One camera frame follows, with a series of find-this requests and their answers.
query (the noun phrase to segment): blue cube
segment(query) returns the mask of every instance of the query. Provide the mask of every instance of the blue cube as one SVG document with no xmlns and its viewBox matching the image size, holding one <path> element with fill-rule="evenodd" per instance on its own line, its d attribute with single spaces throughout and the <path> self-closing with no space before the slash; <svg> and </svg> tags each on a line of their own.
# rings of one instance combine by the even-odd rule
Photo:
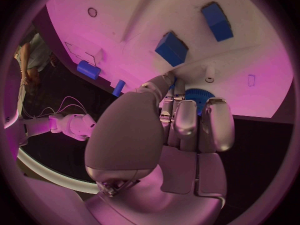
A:
<svg viewBox="0 0 300 225">
<path fill-rule="evenodd" d="M 217 3 L 214 2 L 201 11 L 218 42 L 234 37 L 230 24 Z"/>
<path fill-rule="evenodd" d="M 155 52 L 162 56 L 172 67 L 186 60 L 188 48 L 172 32 L 167 33 L 158 43 Z"/>
</svg>

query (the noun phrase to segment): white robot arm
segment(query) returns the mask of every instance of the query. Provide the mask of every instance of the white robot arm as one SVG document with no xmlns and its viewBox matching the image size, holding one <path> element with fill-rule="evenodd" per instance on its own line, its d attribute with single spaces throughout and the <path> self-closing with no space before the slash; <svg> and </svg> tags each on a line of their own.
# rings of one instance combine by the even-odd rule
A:
<svg viewBox="0 0 300 225">
<path fill-rule="evenodd" d="M 19 145 L 28 143 L 28 138 L 39 134 L 60 133 L 84 141 L 92 134 L 96 122 L 89 114 L 69 114 L 63 116 L 55 113 L 49 117 L 23 119 L 19 118 Z"/>
</svg>

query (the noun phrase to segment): person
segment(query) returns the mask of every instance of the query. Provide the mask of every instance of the person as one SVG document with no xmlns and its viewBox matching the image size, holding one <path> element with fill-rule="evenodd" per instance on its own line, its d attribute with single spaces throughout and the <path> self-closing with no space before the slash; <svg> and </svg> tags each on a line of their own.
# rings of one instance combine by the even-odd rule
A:
<svg viewBox="0 0 300 225">
<path fill-rule="evenodd" d="M 33 95 L 41 86 L 39 72 L 51 62 L 53 66 L 57 58 L 48 48 L 40 34 L 31 29 L 17 48 L 15 58 L 22 73 L 21 84 L 27 93 Z"/>
</svg>

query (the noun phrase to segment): dark floor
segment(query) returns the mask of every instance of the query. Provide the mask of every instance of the dark floor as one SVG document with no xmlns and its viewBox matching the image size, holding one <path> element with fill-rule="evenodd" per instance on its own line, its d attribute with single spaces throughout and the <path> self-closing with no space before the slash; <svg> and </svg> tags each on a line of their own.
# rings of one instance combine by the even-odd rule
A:
<svg viewBox="0 0 300 225">
<path fill-rule="evenodd" d="M 39 114 L 46 107 L 57 110 L 64 97 L 73 96 L 97 121 L 116 99 L 112 94 L 73 75 L 62 64 L 58 68 L 48 65 L 40 77 L 41 89 L 35 96 L 26 96 L 24 100 L 24 106 L 31 115 Z M 73 103 L 75 102 L 70 99 L 65 105 Z M 68 107 L 62 112 L 64 116 L 70 113 L 82 111 L 78 107 Z M 231 150 L 219 154 L 227 175 L 228 193 L 226 205 L 216 225 L 232 221 L 264 192 L 285 156 L 293 130 L 292 124 L 244 119 L 235 119 L 234 122 L 235 144 Z M 93 182 L 84 165 L 86 143 L 62 133 L 48 132 L 31 137 L 23 149 L 34 159 L 59 173 Z M 291 196 L 291 201 L 286 202 L 283 210 L 291 205 L 296 196 Z"/>
</svg>

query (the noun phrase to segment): blue cylinder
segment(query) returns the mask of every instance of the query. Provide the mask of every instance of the blue cylinder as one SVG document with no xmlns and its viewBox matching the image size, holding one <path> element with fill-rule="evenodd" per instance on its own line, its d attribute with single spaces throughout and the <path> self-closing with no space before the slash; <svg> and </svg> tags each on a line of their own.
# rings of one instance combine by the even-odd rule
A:
<svg viewBox="0 0 300 225">
<path fill-rule="evenodd" d="M 120 93 L 125 85 L 125 82 L 123 80 L 119 80 L 117 83 L 115 89 L 113 90 L 112 94 L 115 95 L 116 97 L 120 96 Z"/>
<path fill-rule="evenodd" d="M 101 72 L 101 69 L 96 66 L 90 65 L 87 61 L 82 60 L 78 63 L 77 71 L 96 80 Z"/>
</svg>

